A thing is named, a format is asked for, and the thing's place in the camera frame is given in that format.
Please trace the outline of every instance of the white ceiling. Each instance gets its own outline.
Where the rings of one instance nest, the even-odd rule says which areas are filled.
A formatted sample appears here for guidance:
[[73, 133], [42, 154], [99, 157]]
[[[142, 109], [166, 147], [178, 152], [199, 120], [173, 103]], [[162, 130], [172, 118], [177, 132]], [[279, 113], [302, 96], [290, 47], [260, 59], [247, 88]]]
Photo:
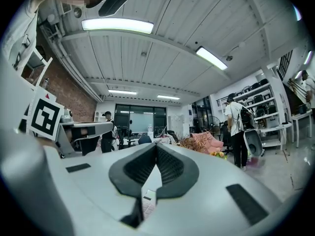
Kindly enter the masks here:
[[[147, 36], [122, 30], [83, 32], [81, 21], [97, 18], [99, 7], [83, 9], [80, 19], [66, 14], [62, 44], [94, 91], [109, 99], [116, 96], [108, 95], [114, 88], [137, 91], [135, 98], [141, 100], [157, 100], [163, 94], [191, 103], [277, 60], [302, 39], [288, 0], [127, 1], [112, 17], [154, 23]], [[245, 47], [231, 52], [241, 42]], [[221, 72], [197, 57], [199, 46], [228, 68]], [[233, 55], [232, 61], [225, 60], [227, 54]], [[128, 82], [115, 85], [115, 80]]]

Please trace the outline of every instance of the pink cushion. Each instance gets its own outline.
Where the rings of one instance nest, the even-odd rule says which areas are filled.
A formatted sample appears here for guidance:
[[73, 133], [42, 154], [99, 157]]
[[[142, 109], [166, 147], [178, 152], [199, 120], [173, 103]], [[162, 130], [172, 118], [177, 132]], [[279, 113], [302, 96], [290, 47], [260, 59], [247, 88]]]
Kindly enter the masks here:
[[204, 142], [205, 148], [208, 153], [210, 152], [219, 152], [222, 150], [223, 142], [218, 141], [215, 139], [210, 132], [204, 132], [200, 134], [192, 134], [193, 139], [196, 142]]

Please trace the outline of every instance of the black rubber grip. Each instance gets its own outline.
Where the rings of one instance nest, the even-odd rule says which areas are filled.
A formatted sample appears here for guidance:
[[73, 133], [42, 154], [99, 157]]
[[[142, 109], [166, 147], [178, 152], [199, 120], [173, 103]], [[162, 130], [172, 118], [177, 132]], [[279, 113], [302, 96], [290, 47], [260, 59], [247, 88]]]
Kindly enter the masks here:
[[155, 165], [162, 179], [157, 199], [184, 195], [199, 177], [198, 166], [193, 160], [162, 144], [153, 143], [115, 162], [109, 169], [109, 178], [121, 194], [139, 198], [141, 187]]
[[239, 184], [230, 185], [226, 189], [250, 225], [268, 216], [268, 212]]

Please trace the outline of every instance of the whiteboard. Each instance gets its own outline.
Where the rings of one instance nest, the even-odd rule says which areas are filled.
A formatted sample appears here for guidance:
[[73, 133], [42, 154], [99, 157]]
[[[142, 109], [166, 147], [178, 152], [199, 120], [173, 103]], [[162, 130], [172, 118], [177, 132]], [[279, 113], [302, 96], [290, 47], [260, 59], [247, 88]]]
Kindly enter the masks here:
[[152, 114], [135, 114], [130, 113], [130, 120], [132, 124], [129, 125], [133, 133], [148, 132], [148, 126], [153, 127], [153, 115]]

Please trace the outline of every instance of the white shirt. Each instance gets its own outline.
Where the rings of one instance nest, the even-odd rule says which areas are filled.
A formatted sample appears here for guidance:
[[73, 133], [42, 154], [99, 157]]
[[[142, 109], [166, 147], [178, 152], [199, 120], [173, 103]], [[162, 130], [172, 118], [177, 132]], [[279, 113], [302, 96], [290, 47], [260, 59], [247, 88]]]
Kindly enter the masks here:
[[17, 66], [17, 72], [19, 75], [22, 74], [26, 63], [29, 61], [36, 46], [37, 13], [31, 13], [30, 5], [31, 0], [26, 0], [21, 5], [7, 27], [1, 43], [1, 49], [3, 50], [4, 57], [9, 60], [13, 45], [19, 39], [24, 37], [25, 34], [28, 34], [30, 45], [21, 53], [20, 62]]
[[315, 83], [313, 79], [309, 76], [305, 81], [306, 91], [312, 92], [312, 97], [310, 99], [311, 108], [315, 108]]
[[241, 109], [243, 105], [237, 102], [232, 101], [231, 104], [227, 105], [225, 108], [225, 115], [232, 115], [232, 128], [231, 136], [236, 135], [237, 133], [244, 130], [242, 118], [241, 118]]

